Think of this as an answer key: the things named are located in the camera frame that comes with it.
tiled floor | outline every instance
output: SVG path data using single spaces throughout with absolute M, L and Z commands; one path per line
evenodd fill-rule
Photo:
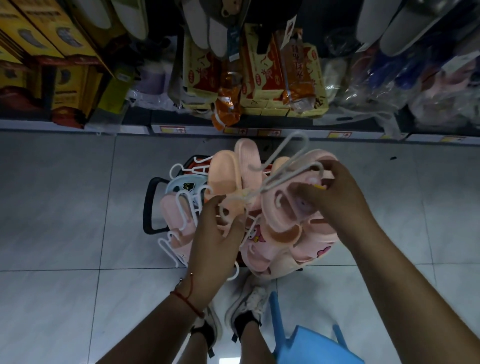
M 95 363 L 182 276 L 142 231 L 148 181 L 233 139 L 0 133 L 0 363 Z M 262 157 L 278 141 L 258 141 Z M 299 148 L 293 142 L 285 151 Z M 387 234 L 480 334 L 480 149 L 311 142 L 351 170 Z M 154 210 L 154 223 L 163 226 Z M 399 363 L 350 253 L 272 283 L 287 334 L 338 322 L 368 363 Z M 223 316 L 247 272 L 226 284 Z M 274 347 L 269 314 L 262 331 Z M 220 358 L 239 357 L 225 333 Z

orange plastic package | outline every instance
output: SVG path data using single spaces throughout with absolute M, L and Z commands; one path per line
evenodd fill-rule
M 275 32 L 275 40 L 280 49 L 285 30 Z M 302 30 L 295 28 L 288 43 L 280 50 L 285 91 L 283 103 L 289 104 L 295 112 L 312 110 L 315 106 L 315 87 L 307 71 L 303 54 Z
M 241 62 L 222 62 L 222 74 L 220 76 L 220 88 L 215 100 L 215 109 L 212 114 L 213 126 L 222 131 L 240 121 L 240 90 L 242 81 Z

red string bracelet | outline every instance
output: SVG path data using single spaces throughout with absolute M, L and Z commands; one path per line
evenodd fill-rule
M 175 296 L 177 296 L 178 298 L 180 298 L 182 301 L 184 301 L 191 309 L 193 312 L 195 312 L 195 314 L 200 317 L 200 318 L 204 318 L 205 317 L 205 314 L 199 310 L 196 309 L 195 306 L 193 306 L 190 301 L 188 300 L 189 297 L 192 295 L 192 291 L 193 291 L 193 273 L 190 273 L 190 292 L 188 292 L 188 296 L 187 297 L 184 297 L 181 293 L 177 292 L 176 290 L 173 290 L 172 292 L 170 292 L 170 294 L 173 294 Z

blue plastic stool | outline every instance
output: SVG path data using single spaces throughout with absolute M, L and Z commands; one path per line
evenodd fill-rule
M 362 364 L 362 359 L 348 350 L 338 325 L 333 325 L 338 343 L 318 332 L 297 325 L 289 339 L 285 337 L 276 292 L 270 294 L 277 364 Z

human arm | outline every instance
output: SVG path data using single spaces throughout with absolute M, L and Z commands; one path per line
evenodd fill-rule
M 375 221 L 349 171 L 322 161 L 335 180 L 326 190 L 293 186 L 350 250 L 403 363 L 478 363 L 480 340 Z
M 176 291 L 202 312 L 231 275 L 245 231 L 245 216 L 235 218 L 226 238 L 216 226 L 215 208 L 224 196 L 203 207 L 193 238 L 187 273 Z M 197 318 L 171 294 L 97 363 L 171 363 Z

